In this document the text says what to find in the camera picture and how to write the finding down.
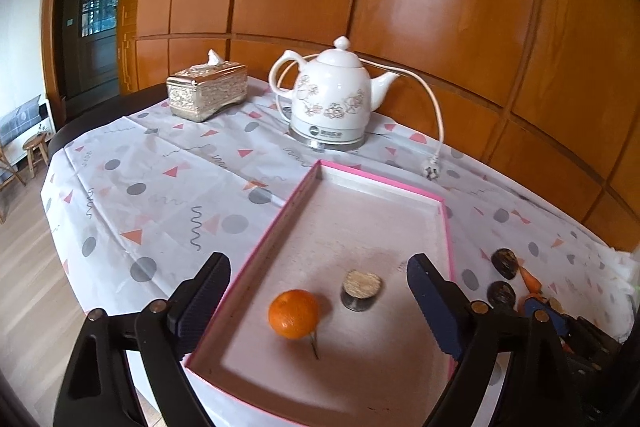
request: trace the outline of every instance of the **white cable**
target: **white cable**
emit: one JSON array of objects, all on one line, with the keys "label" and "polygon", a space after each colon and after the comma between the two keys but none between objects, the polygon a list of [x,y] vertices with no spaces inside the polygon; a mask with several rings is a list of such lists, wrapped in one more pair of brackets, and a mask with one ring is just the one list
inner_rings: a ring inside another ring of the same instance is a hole
[{"label": "white cable", "polygon": [[[304,58],[318,57],[318,55],[319,54],[307,55]],[[360,60],[363,61],[365,64],[370,64],[371,66],[376,66],[377,68],[382,68],[383,70],[396,71],[397,73],[403,73],[403,74],[412,76],[422,84],[422,87],[424,87],[424,89],[429,94],[431,103],[433,103],[433,108],[436,113],[436,121],[438,124],[438,144],[436,145],[436,150],[434,151],[433,155],[431,155],[431,158],[429,159],[429,161],[422,166],[422,174],[427,179],[435,180],[440,175],[440,150],[442,149],[442,144],[444,144],[444,122],[442,121],[442,112],[440,111],[440,104],[438,103],[438,99],[436,98],[435,94],[431,90],[431,87],[429,86],[429,84],[427,84],[424,81],[424,79],[421,76],[419,76],[418,74],[415,74],[413,71],[403,70],[402,68],[395,68],[392,66],[385,66],[383,64],[378,64],[376,62],[371,62],[370,60],[366,60],[365,58],[360,58]],[[284,71],[282,71],[282,74],[278,78],[277,87],[280,87],[280,85],[282,84],[282,81],[284,80],[284,77],[287,75],[287,73],[289,73],[290,69],[295,64],[296,62],[292,62],[288,64],[287,67],[284,69]],[[276,107],[278,108],[279,112],[283,114],[282,106],[280,105],[280,97],[278,95],[276,95]]]}]

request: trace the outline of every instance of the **wooden chair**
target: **wooden chair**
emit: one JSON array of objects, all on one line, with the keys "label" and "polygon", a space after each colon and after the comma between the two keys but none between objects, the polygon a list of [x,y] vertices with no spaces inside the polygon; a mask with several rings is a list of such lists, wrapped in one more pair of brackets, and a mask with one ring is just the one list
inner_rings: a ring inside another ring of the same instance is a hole
[{"label": "wooden chair", "polygon": [[[9,163],[9,160],[4,155],[2,146],[0,146],[0,171],[7,171],[9,172],[9,174],[11,174],[11,176],[9,176],[3,182],[0,182],[0,190],[6,187],[13,180],[18,180],[22,184],[22,186],[25,186],[25,183],[22,178],[20,178],[20,174],[18,174],[17,169],[15,169],[11,165],[11,163]],[[2,223],[4,223],[4,216],[2,215],[2,210],[0,210],[0,225],[2,225]]]},{"label": "wooden chair", "polygon": [[[27,151],[27,161],[29,162],[29,170],[31,171],[31,178],[36,175],[36,163],[44,161],[49,166],[49,151],[47,151],[47,139],[46,133],[38,133],[36,136],[32,136],[22,146],[22,150]],[[36,150],[40,150],[40,157],[37,158],[34,154]]]}]

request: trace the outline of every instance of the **white ceramic kettle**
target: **white ceramic kettle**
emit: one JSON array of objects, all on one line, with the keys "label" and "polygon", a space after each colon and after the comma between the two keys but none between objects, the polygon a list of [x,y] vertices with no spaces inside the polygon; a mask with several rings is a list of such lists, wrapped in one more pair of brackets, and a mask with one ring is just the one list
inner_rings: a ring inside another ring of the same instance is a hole
[{"label": "white ceramic kettle", "polygon": [[[371,112],[380,107],[387,89],[399,75],[388,72],[371,78],[358,56],[348,51],[349,45],[347,37],[337,38],[335,48],[309,62],[287,50],[271,67],[271,89],[291,100],[290,120],[284,113],[282,116],[290,121],[290,131],[296,139],[340,150],[362,144]],[[278,70],[290,60],[298,63],[300,73],[293,89],[280,89]]]}]

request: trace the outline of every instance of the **wooden cabinet door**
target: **wooden cabinet door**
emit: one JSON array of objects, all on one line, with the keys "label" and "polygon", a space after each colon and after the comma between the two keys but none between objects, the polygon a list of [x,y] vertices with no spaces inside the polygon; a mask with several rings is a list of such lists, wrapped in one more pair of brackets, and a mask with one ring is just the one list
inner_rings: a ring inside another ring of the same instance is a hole
[{"label": "wooden cabinet door", "polygon": [[117,49],[120,93],[129,94],[139,89],[136,69],[136,16],[138,0],[118,0]]}]

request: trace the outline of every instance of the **kettle spout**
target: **kettle spout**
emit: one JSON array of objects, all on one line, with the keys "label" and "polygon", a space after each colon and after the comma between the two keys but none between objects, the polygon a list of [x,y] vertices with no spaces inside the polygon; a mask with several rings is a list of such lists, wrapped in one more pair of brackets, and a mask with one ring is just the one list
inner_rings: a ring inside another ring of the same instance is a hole
[{"label": "kettle spout", "polygon": [[400,76],[397,73],[391,73],[387,71],[376,78],[371,79],[371,110],[375,111],[382,105],[382,101],[385,100],[386,92],[389,89],[391,83]]}]

